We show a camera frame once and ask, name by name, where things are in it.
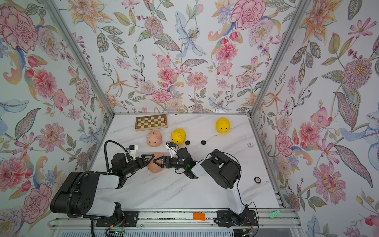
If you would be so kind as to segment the yellow piggy bank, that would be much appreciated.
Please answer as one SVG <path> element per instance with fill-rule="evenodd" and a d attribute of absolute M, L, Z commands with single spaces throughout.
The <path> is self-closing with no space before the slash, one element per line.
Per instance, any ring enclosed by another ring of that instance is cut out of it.
<path fill-rule="evenodd" d="M 227 118 L 219 118 L 216 121 L 216 130 L 218 133 L 228 133 L 231 130 L 231 123 Z"/>
<path fill-rule="evenodd" d="M 178 146 L 182 146 L 186 141 L 186 133 L 182 128 L 176 129 L 171 133 L 170 141 L 177 144 Z"/>

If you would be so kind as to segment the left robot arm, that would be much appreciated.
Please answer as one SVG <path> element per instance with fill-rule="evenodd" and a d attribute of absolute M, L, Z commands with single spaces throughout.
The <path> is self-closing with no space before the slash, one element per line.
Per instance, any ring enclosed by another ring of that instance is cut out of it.
<path fill-rule="evenodd" d="M 69 218 L 103 218 L 120 222 L 124 214 L 120 203 L 96 197 L 101 190 L 115 190 L 124 186 L 127 179 L 145 168 L 155 158 L 142 155 L 134 158 L 128 152 L 117 153 L 107 172 L 71 172 L 53 197 L 50 210 L 66 214 Z"/>

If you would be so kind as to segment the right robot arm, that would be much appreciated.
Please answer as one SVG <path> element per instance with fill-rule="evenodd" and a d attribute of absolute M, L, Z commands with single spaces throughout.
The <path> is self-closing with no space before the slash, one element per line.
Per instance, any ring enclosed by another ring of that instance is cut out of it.
<path fill-rule="evenodd" d="M 189 179 L 198 179 L 208 175 L 226 192 L 229 207 L 227 219 L 241 226 L 247 218 L 249 205 L 242 200 L 238 183 L 242 176 L 242 167 L 230 154 L 215 149 L 201 161 L 195 161 L 186 148 L 180 148 L 175 155 L 153 159 L 161 168 L 183 169 Z"/>

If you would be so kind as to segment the pink piggy bank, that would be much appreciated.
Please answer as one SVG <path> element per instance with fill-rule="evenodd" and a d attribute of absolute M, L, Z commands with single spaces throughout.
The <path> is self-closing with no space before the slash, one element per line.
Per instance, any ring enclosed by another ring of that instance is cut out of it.
<path fill-rule="evenodd" d="M 148 164 L 147 168 L 148 170 L 153 173 L 159 173 L 164 170 L 164 168 L 161 168 L 159 165 L 154 163 L 154 159 L 159 159 L 164 156 L 164 153 L 154 153 L 154 158 L 151 160 L 151 162 Z"/>
<path fill-rule="evenodd" d="M 159 147 L 162 143 L 162 134 L 158 130 L 152 130 L 146 137 L 146 143 L 150 147 Z"/>

